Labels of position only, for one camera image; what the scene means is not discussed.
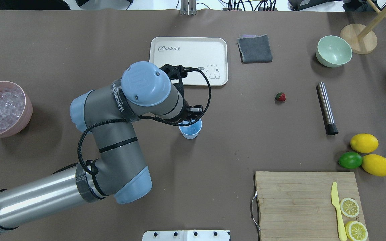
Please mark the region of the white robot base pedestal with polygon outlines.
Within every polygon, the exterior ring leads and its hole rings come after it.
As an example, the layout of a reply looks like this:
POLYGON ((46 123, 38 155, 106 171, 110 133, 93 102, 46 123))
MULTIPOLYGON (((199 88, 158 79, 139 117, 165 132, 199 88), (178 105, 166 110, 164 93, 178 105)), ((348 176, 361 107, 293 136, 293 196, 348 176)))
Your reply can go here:
POLYGON ((143 241, 231 241, 229 230, 199 229, 199 230, 159 230, 146 231, 143 241))

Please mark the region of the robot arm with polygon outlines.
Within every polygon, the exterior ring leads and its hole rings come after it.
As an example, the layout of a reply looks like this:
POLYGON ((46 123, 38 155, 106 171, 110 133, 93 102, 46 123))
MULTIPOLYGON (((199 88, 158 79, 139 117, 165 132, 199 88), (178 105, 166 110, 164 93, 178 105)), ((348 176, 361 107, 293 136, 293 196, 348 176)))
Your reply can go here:
POLYGON ((78 162, 48 177, 0 190, 0 234, 58 212, 113 196, 126 204, 152 188, 133 122, 151 119, 166 125, 198 122, 208 106, 190 106, 183 78, 198 72, 211 92, 206 74, 193 67, 148 61, 131 64, 120 79, 74 99, 70 116, 82 132, 78 162))

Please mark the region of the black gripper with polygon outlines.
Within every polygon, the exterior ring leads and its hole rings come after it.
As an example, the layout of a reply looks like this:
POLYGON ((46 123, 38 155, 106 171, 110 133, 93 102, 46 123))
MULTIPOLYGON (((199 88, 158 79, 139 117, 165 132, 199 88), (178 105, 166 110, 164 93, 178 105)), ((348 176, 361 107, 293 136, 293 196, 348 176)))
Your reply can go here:
POLYGON ((183 101, 183 106, 180 112, 180 125, 190 126, 197 122, 197 118, 203 113, 202 105, 190 106, 187 101, 183 101))

